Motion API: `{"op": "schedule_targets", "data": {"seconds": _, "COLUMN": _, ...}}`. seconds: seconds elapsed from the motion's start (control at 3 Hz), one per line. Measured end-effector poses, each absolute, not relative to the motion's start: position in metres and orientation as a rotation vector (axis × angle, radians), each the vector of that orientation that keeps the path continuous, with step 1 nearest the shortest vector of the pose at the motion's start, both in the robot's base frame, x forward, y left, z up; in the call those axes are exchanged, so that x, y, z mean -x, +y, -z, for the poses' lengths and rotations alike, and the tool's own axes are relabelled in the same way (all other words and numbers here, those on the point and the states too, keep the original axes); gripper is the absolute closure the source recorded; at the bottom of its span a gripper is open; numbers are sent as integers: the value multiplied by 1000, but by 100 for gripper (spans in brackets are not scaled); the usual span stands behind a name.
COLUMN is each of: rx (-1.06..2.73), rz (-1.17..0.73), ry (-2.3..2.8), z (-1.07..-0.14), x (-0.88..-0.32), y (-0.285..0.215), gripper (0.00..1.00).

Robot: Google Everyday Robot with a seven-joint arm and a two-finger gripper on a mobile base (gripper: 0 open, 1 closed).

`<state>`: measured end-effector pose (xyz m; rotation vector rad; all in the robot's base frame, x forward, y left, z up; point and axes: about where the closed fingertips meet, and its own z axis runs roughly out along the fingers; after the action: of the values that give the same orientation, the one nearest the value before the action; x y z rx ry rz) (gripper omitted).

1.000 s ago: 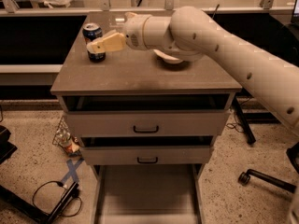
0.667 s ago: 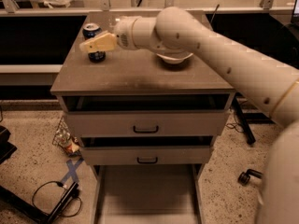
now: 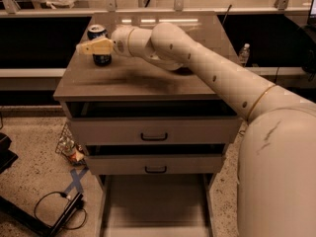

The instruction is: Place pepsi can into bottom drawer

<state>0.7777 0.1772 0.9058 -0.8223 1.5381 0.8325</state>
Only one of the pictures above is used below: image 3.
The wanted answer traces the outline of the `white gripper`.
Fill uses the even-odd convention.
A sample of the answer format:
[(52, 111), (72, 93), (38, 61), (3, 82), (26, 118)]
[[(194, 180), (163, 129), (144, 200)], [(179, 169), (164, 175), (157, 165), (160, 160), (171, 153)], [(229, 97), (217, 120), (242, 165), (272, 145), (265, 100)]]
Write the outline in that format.
[(129, 50), (129, 37), (133, 32), (132, 26), (120, 26), (112, 33), (112, 40), (106, 37), (98, 37), (87, 40), (76, 45), (76, 50), (80, 54), (108, 55), (116, 52), (117, 55), (132, 57)]

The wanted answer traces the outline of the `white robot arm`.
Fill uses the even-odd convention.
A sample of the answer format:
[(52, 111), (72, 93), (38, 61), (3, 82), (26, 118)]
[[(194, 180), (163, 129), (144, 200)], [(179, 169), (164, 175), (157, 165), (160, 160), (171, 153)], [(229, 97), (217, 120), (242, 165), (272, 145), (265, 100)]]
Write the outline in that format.
[(182, 65), (248, 128), (238, 160), (239, 237), (316, 237), (316, 104), (204, 47), (171, 23), (120, 26), (76, 47), (174, 70)]

